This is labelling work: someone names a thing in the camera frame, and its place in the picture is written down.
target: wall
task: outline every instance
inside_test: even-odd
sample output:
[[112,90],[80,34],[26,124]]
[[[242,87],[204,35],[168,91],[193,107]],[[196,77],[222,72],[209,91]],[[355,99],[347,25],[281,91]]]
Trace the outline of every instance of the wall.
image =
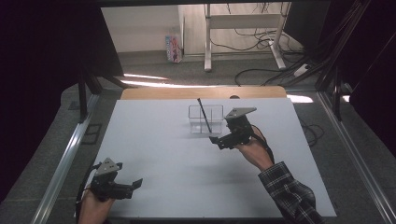
[[165,36],[179,32],[178,6],[103,7],[117,52],[166,50]]

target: white tabletop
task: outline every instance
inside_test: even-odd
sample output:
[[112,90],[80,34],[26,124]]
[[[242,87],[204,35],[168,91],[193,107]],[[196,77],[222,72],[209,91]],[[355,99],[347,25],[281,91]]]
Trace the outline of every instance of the white tabletop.
[[[310,187],[317,210],[335,217],[328,193],[305,140],[291,101],[272,99],[202,99],[203,105],[257,107],[247,114],[267,138],[276,162],[284,161],[293,176]],[[281,217],[266,192],[259,170],[237,149],[219,150],[207,134],[191,133],[189,105],[196,100],[119,100],[96,162],[109,157],[122,162],[115,182],[143,178],[132,199],[117,200],[111,217],[246,218]],[[228,128],[223,122],[223,133]]]

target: aluminum rail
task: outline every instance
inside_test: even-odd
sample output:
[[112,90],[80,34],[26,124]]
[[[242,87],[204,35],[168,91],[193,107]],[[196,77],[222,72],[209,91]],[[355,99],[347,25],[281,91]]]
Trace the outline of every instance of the aluminum rail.
[[373,176],[363,157],[359,153],[359,150],[355,146],[343,122],[339,121],[332,112],[332,103],[327,93],[319,91],[318,98],[322,103],[327,115],[331,119],[332,125],[334,126],[343,144],[345,145],[346,151],[349,154],[349,158],[355,165],[359,175],[361,176],[361,180],[363,181],[371,197],[373,198],[375,205],[379,210],[379,213],[385,220],[385,223],[396,224],[396,216],[391,207],[388,197],[385,195],[384,191],[375,180],[375,177]]
[[76,156],[78,151],[78,147],[81,143],[81,139],[84,136],[85,131],[87,130],[88,124],[90,123],[92,112],[96,106],[96,103],[99,99],[99,95],[92,95],[90,101],[88,102],[88,115],[87,118],[79,123],[73,132],[72,137],[62,155],[61,161],[59,162],[58,167],[55,170],[55,173],[49,182],[49,186],[41,199],[41,203],[35,211],[35,216],[32,219],[31,223],[46,223],[50,212],[52,210],[53,205],[55,205],[55,201],[61,191],[62,185],[64,184],[64,180],[66,179],[67,173],[69,172],[70,166],[72,165],[73,159]]

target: shirt cuff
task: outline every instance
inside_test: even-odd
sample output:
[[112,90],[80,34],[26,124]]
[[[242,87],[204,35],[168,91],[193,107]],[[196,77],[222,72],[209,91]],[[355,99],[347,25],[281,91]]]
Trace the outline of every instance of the shirt cuff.
[[259,178],[270,195],[294,181],[294,177],[283,161],[262,171]]

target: black cable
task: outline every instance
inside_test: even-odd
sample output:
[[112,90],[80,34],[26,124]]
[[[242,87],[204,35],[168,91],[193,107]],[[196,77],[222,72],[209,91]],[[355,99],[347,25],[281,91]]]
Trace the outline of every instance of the black cable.
[[357,9],[359,9],[359,5],[360,5],[360,1],[355,0],[351,9],[344,16],[344,18],[337,25],[337,27],[332,31],[332,33],[322,43],[320,43],[318,46],[316,46],[314,49],[306,50],[304,52],[305,56],[308,56],[310,58],[318,57],[318,61],[319,61],[319,63],[316,63],[313,65],[310,72],[307,73],[307,76],[296,77],[295,79],[290,80],[287,84],[282,85],[283,87],[294,85],[295,83],[308,77],[308,75],[311,76],[311,75],[317,73],[324,66],[326,66],[326,64],[329,61],[329,55],[331,54],[331,48],[332,48],[333,41],[336,39],[338,33],[344,29],[346,24],[350,21],[350,19],[356,13]]
[[[351,9],[348,11],[348,13],[345,15],[345,17],[341,20],[341,22],[336,26],[336,28],[333,30],[333,32],[331,32],[331,33],[324,39],[324,41],[322,41],[320,44],[318,44],[318,45],[317,45],[316,47],[314,47],[313,49],[311,49],[311,50],[305,50],[305,51],[304,51],[304,55],[309,55],[309,56],[312,57],[312,58],[314,58],[314,57],[320,57],[320,55],[322,55],[322,56],[319,58],[319,61],[324,60],[325,57],[329,54],[329,51],[330,51],[330,49],[331,49],[332,42],[334,41],[336,35],[337,35],[339,32],[341,32],[341,31],[343,30],[343,28],[346,26],[346,24],[349,22],[349,20],[352,18],[352,16],[356,13],[356,11],[357,11],[359,5],[360,5],[360,1],[359,1],[359,0],[355,0],[355,2],[354,2],[354,3],[352,4],[352,6],[351,6]],[[228,9],[229,13],[231,14],[231,10],[230,10],[229,4],[227,4],[227,9]],[[256,29],[256,31],[255,31],[255,34],[253,35],[253,36],[255,36],[256,38],[257,38],[256,35],[262,35],[262,34],[263,34],[263,33],[261,33],[261,34],[256,34],[256,32],[257,32],[257,29]],[[217,45],[217,46],[219,46],[219,47],[224,47],[224,48],[229,48],[229,49],[234,49],[234,50],[249,50],[249,49],[253,49],[253,48],[255,48],[255,47],[258,47],[258,46],[260,45],[260,43],[256,44],[256,45],[253,46],[253,47],[247,48],[247,49],[235,49],[235,48],[228,47],[228,46],[224,46],[224,45],[220,45],[220,44],[215,44],[215,43],[213,43],[213,44],[214,44],[214,45]]]
[[268,146],[267,140],[265,139],[264,134],[262,134],[262,131],[261,131],[258,127],[256,127],[255,125],[252,124],[251,126],[255,127],[255,128],[259,131],[259,133],[262,135],[263,139],[262,139],[260,136],[258,136],[257,134],[255,134],[255,133],[253,133],[251,136],[254,137],[254,138],[256,138],[257,141],[259,141],[260,144],[262,144],[262,146],[264,147],[264,149],[267,151],[268,156],[270,157],[271,162],[272,162],[273,164],[275,164],[274,153],[273,153],[272,149]]
[[[321,137],[323,137],[323,135],[325,134],[323,128],[321,128],[321,127],[320,127],[319,125],[317,125],[317,124],[310,124],[310,125],[307,125],[307,124],[305,123],[305,121],[303,121],[300,117],[298,117],[298,119],[299,119],[299,121],[300,121],[300,123],[301,123],[301,126],[302,126],[302,128],[303,128],[304,135],[305,135],[306,141],[308,142],[308,145],[309,145],[310,147],[313,147],[314,145],[317,144],[318,140],[319,140]],[[315,130],[314,130],[312,127],[316,127],[316,128],[318,128],[318,129],[320,129],[320,133],[317,134],[317,133],[315,132]],[[307,137],[307,133],[311,133],[311,134],[314,136],[313,139],[309,140],[308,137]]]
[[212,41],[212,39],[210,39],[210,42],[211,42],[213,45],[218,46],[218,47],[223,47],[223,48],[233,49],[233,50],[238,50],[238,51],[246,51],[246,50],[250,50],[250,49],[256,48],[261,42],[266,41],[266,40],[270,40],[270,39],[264,39],[264,40],[258,41],[254,46],[249,47],[249,48],[247,48],[247,49],[235,49],[235,48],[233,48],[233,47],[229,47],[229,46],[226,46],[226,45],[216,44],[215,42]]
[[246,72],[250,72],[250,71],[280,72],[279,70],[271,70],[271,69],[263,69],[263,68],[250,68],[250,69],[247,69],[247,70],[243,70],[243,71],[239,72],[238,74],[236,74],[236,76],[233,78],[233,81],[235,82],[235,84],[236,84],[238,87],[241,86],[241,84],[238,82],[238,78],[239,78],[242,74],[244,74],[244,73],[246,73]]
[[301,67],[304,63],[306,63],[309,60],[309,57],[304,56],[303,58],[301,58],[299,61],[297,61],[296,63],[294,63],[293,65],[291,65],[289,67],[289,69],[287,70],[283,70],[283,72],[275,77],[270,77],[268,78],[264,83],[262,83],[262,86],[267,85],[268,83],[270,83],[271,81],[280,79],[280,78],[285,78],[285,77],[290,77],[294,74],[294,71]]
[[284,50],[284,49],[282,49],[282,47],[280,45],[278,46],[282,59],[287,61],[287,62],[289,62],[289,63],[297,63],[298,61],[295,62],[295,61],[289,60],[286,57],[286,55],[304,55],[304,53],[302,51],[297,51],[297,50],[291,49],[291,47],[290,47],[290,37],[288,35],[282,35],[282,36],[285,36],[288,39],[286,44],[287,44],[287,46],[289,48],[289,50]]
[[82,203],[82,195],[84,193],[85,190],[87,190],[86,185],[87,185],[87,181],[88,178],[90,177],[90,173],[94,170],[97,169],[97,165],[93,165],[93,163],[95,162],[95,158],[93,158],[90,167],[88,168],[87,172],[85,173],[81,184],[79,185],[79,189],[78,189],[78,194],[76,197],[76,223],[78,223],[79,220],[79,212],[81,211],[81,203]]

